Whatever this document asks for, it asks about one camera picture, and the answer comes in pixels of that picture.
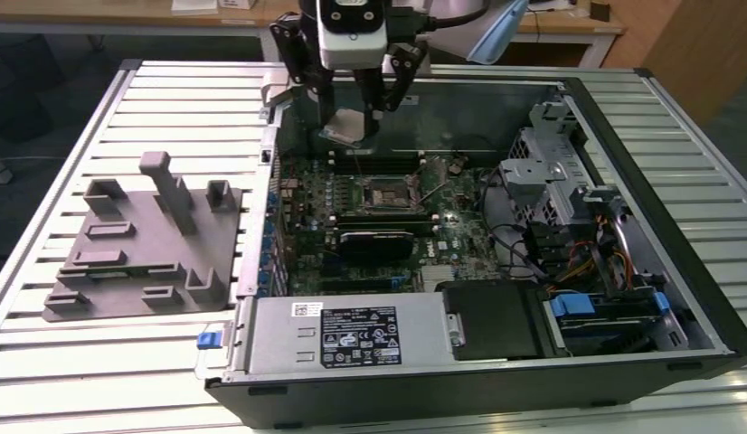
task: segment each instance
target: wooden desk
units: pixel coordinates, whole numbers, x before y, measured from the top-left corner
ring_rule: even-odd
[[[265,26],[265,0],[252,9],[220,8],[211,15],[173,15],[171,0],[0,0],[0,33],[252,36],[265,61],[279,52]]]
[[[191,16],[172,15],[171,0],[0,0],[0,32],[255,36],[265,61],[279,61],[265,27],[296,10],[297,0],[259,0],[249,10],[221,8],[219,14]],[[580,66],[598,68],[624,30],[618,21],[574,17],[571,11],[547,12],[524,18],[515,41],[586,44]]]
[[[576,6],[578,9],[568,11],[527,14],[514,41],[588,45],[579,67],[600,68],[614,40],[626,32],[626,26],[615,16],[610,23],[578,16],[578,10],[590,10],[590,0],[579,0]]]

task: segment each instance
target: motherboard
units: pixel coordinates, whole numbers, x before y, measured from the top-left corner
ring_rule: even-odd
[[[284,160],[292,295],[421,292],[500,278],[477,208],[488,168],[456,153],[387,166],[353,156],[340,169],[332,157]]]

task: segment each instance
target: red wire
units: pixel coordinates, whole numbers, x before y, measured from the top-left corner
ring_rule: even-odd
[[[579,241],[575,243],[575,247],[572,247],[571,251],[568,252],[568,268],[571,268],[572,264],[575,263],[576,248],[579,246],[587,246],[590,244],[592,244],[592,241]]]

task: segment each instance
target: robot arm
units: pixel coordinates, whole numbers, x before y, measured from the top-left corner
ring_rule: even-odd
[[[283,15],[271,31],[292,81],[316,96],[319,125],[339,122],[335,71],[351,70],[364,114],[360,122],[343,120],[361,124],[343,141],[351,145],[375,135],[384,112],[399,108],[427,55],[427,44],[417,36],[468,24],[487,13],[489,3],[484,0],[468,15],[436,19],[412,7],[393,6],[392,0],[300,0],[301,13]],[[396,75],[389,85],[381,67],[387,54]]]

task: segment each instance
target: metal sheet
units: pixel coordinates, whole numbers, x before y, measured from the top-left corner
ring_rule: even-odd
[[[120,113],[112,127],[241,127],[263,126],[257,113]]]
[[[112,112],[137,116],[199,113],[208,115],[203,117],[207,119],[215,114],[255,114],[260,90],[252,83],[269,66],[147,61],[136,72],[137,85],[181,87],[127,90],[128,82],[117,84],[112,93],[120,93],[125,100],[112,107]],[[656,191],[747,322],[744,187],[731,166],[720,162],[714,145],[678,127],[680,114],[662,116],[670,113],[668,107],[640,77],[632,71],[477,66],[435,67],[435,73],[566,75],[587,82],[598,92],[594,97],[607,115],[622,126],[618,133],[643,163]],[[167,80],[175,78],[195,83]],[[225,81],[212,82],[215,78]],[[243,87],[224,88],[232,84]],[[654,125],[643,124],[643,115],[651,115]],[[39,314],[61,256],[83,223],[81,216],[69,215],[83,209],[80,197],[73,194],[81,194],[92,179],[112,176],[127,189],[152,188],[149,179],[131,167],[141,152],[157,149],[169,149],[176,155],[172,163],[189,173],[184,178],[188,187],[201,188],[209,179],[223,176],[235,186],[247,188],[253,180],[248,162],[257,156],[252,145],[260,141],[263,128],[108,127],[101,117],[96,118],[100,120],[89,126],[93,134],[80,148],[83,162],[69,163],[73,176],[67,184],[64,179],[59,182],[60,199],[52,197],[41,208],[49,213],[31,227],[37,234],[24,241],[29,253],[23,261],[8,264],[16,270],[15,277],[4,279],[0,287],[1,292],[4,287],[12,288],[5,291],[12,296],[3,301],[5,307],[0,310],[0,434],[177,432],[176,429],[209,434],[251,432],[215,404],[196,378],[195,333],[229,319],[232,311],[53,324]],[[247,219],[241,229],[247,230]],[[245,240],[239,237],[237,251],[247,249]],[[323,432],[480,433],[531,429],[575,434],[747,432],[747,369],[714,380],[678,384],[614,408],[411,420],[356,428],[327,427]]]
[[[119,104],[119,113],[259,113],[263,104],[244,101],[163,101],[133,100]]]

